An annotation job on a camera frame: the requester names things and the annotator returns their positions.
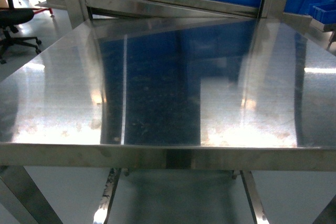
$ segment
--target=black office chair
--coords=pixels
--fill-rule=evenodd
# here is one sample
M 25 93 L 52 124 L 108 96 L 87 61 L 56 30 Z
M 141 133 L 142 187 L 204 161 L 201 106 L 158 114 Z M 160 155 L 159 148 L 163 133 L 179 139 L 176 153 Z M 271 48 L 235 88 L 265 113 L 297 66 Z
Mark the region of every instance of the black office chair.
M 9 31 L 7 30 L 7 27 L 9 27 L 13 33 L 19 32 L 18 29 L 15 27 L 15 25 L 23 24 L 30 21 L 34 16 L 33 10 L 24 8 L 15 9 L 13 0 L 8 0 L 8 7 L 9 9 L 0 11 L 0 27 L 2 28 L 3 33 L 5 35 L 5 39 L 0 41 L 0 45 L 2 45 L 2 48 L 0 50 L 1 64 L 6 63 L 6 61 L 2 58 L 2 55 L 7 50 L 8 47 L 14 44 L 28 47 L 35 47 L 35 51 L 37 54 L 41 52 L 41 50 L 38 48 L 37 45 L 24 42 L 25 40 L 34 39 L 36 40 L 36 44 L 40 45 L 41 41 L 37 37 L 12 38 L 9 34 Z

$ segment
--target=table leg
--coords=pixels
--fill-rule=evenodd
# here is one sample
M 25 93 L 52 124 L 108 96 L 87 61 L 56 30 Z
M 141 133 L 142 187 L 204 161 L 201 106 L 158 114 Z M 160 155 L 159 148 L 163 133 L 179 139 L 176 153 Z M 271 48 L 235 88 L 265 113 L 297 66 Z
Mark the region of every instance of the table leg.
M 62 224 L 23 166 L 0 166 L 0 202 L 24 224 Z
M 240 171 L 255 224 L 269 224 L 251 171 Z
M 100 200 L 99 207 L 93 218 L 93 224 L 106 224 L 116 194 L 117 185 L 120 177 L 121 169 L 110 170 L 109 176 L 107 178 L 103 196 Z
M 336 223 L 336 196 L 332 198 L 329 204 L 318 215 L 313 224 L 334 224 Z

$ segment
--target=chair base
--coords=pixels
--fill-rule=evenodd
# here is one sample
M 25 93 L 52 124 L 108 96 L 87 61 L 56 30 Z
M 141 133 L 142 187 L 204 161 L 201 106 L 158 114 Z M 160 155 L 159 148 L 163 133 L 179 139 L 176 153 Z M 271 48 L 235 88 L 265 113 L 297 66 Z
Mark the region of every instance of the chair base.
M 2 46 L 1 49 L 0 49 L 0 64 L 5 64 L 6 63 L 6 60 L 4 60 L 2 58 L 2 55 L 8 49 L 8 47 L 13 46 L 13 45 L 34 47 L 37 54 L 39 54 L 41 52 L 41 50 L 38 48 L 37 45 L 41 45 L 42 42 L 37 37 L 13 38 L 9 35 L 9 32 L 6 31 L 6 30 L 4 31 L 4 35 L 5 35 L 6 38 L 0 41 L 0 46 Z M 25 40 L 30 40 L 30 39 L 36 40 L 37 45 L 25 42 Z

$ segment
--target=chair seat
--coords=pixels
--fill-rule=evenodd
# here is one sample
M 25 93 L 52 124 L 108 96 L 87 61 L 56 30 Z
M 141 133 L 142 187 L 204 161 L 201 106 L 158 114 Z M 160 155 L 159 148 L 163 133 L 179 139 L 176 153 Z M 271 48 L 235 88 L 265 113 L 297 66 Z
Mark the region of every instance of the chair seat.
M 0 11 L 0 26 L 13 26 L 26 23 L 34 16 L 33 10 L 30 9 L 15 9 Z

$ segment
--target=stainless steel tabletop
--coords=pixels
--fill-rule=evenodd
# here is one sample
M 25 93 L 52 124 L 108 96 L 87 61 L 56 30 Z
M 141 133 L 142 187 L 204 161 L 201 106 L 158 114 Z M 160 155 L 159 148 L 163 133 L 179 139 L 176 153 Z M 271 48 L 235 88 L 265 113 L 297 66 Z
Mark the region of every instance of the stainless steel tabletop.
M 0 84 L 0 164 L 336 170 L 336 57 L 271 19 L 87 21 Z

